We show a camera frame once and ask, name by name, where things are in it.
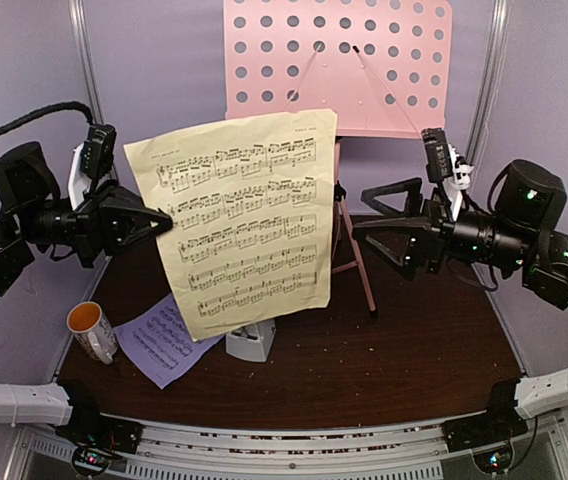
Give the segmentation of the yellow sheet music page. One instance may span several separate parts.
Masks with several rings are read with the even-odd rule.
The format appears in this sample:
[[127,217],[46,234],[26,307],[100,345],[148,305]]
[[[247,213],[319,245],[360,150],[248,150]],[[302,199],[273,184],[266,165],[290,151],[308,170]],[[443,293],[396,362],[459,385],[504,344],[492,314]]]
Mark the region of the yellow sheet music page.
[[145,204],[172,220],[157,245],[192,338],[327,306],[337,123],[283,112],[125,146]]

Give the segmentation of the pink music stand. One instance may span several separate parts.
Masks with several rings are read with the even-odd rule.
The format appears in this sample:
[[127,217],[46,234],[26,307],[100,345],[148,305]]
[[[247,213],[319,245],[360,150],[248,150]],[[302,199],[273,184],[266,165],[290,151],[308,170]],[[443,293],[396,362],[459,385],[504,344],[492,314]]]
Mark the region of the pink music stand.
[[226,1],[226,116],[329,108],[345,137],[417,139],[443,127],[447,1]]

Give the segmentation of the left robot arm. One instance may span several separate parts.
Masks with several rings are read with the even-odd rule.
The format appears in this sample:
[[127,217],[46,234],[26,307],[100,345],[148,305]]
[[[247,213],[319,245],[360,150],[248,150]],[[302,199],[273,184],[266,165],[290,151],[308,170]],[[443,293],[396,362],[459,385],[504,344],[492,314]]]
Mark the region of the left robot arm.
[[[168,214],[106,179],[112,162],[112,141],[84,141],[63,196],[38,142],[0,157],[0,297],[34,262],[35,250],[56,261],[56,247],[67,246],[90,268],[101,254],[120,255],[172,228]],[[95,400],[78,386],[0,383],[0,424],[30,423],[70,428],[87,444],[108,433]]]

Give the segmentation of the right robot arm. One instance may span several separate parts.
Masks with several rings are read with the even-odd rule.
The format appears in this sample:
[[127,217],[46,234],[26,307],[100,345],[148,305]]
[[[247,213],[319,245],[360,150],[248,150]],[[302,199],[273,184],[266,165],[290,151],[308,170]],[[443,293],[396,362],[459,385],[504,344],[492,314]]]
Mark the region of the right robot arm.
[[437,273],[451,260],[488,267],[491,275],[522,273],[522,285],[568,310],[568,235],[556,225],[567,201],[563,181],[528,160],[514,160],[495,179],[486,209],[468,195],[462,208],[441,185],[429,199],[421,182],[366,190],[362,200],[381,218],[358,223],[352,236],[406,280],[418,269]]

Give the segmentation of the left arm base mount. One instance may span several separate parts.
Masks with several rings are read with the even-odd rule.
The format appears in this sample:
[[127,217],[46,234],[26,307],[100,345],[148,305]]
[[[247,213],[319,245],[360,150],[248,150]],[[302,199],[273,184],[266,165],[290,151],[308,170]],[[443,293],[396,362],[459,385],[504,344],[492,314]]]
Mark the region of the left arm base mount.
[[56,426],[55,433],[75,446],[70,464],[81,479],[104,474],[124,454],[135,454],[143,425],[101,413],[96,403],[73,406],[69,421]]

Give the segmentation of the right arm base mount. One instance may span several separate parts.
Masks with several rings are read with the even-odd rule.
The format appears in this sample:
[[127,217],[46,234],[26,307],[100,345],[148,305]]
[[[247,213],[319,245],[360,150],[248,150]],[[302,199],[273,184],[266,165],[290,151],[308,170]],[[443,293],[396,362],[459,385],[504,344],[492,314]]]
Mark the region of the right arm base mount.
[[480,472],[506,474],[516,464],[513,440],[528,433],[516,405],[515,400],[493,398],[482,413],[445,421],[442,432],[448,452],[470,451]]

